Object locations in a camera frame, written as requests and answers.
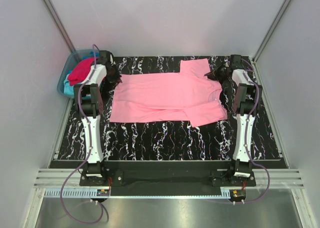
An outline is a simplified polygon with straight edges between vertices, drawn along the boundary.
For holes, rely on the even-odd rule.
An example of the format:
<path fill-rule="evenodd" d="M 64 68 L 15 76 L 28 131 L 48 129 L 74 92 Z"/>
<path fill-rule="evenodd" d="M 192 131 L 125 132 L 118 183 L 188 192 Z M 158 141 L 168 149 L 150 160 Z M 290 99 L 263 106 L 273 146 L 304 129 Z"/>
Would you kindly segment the pink t shirt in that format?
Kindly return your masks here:
<path fill-rule="evenodd" d="M 110 122 L 189 121 L 199 127 L 227 119 L 222 86 L 208 79 L 208 59 L 180 62 L 180 71 L 123 75 L 115 87 Z"/>

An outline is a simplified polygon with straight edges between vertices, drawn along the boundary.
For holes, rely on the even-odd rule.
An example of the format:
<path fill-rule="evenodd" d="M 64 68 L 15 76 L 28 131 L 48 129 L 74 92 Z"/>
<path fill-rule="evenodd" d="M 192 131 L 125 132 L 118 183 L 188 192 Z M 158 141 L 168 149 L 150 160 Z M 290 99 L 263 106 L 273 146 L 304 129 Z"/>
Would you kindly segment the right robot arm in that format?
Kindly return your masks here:
<path fill-rule="evenodd" d="M 253 125 L 261 106 L 263 88 L 250 78 L 250 72 L 253 72 L 251 64 L 241 55 L 232 54 L 225 64 L 205 74 L 205 77 L 210 80 L 223 82 L 231 78 L 236 84 L 232 107 L 237 121 L 235 149 L 227 171 L 219 177 L 213 177 L 235 187 L 243 186 L 246 181 L 253 178 L 250 148 Z"/>

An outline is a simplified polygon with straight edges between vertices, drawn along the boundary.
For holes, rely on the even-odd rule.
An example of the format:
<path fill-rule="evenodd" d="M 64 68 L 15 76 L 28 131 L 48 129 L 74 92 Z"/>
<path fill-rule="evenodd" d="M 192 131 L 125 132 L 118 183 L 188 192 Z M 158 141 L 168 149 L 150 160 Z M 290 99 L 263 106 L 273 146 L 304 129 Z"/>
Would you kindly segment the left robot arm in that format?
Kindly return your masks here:
<path fill-rule="evenodd" d="M 74 85 L 74 103 L 81 118 L 85 136 L 85 160 L 79 166 L 82 169 L 80 186 L 104 186 L 111 180 L 103 164 L 103 152 L 100 136 L 100 120 L 104 110 L 100 86 L 121 82 L 115 58 L 110 51 L 100 50 L 94 54 L 89 71 L 83 81 Z"/>

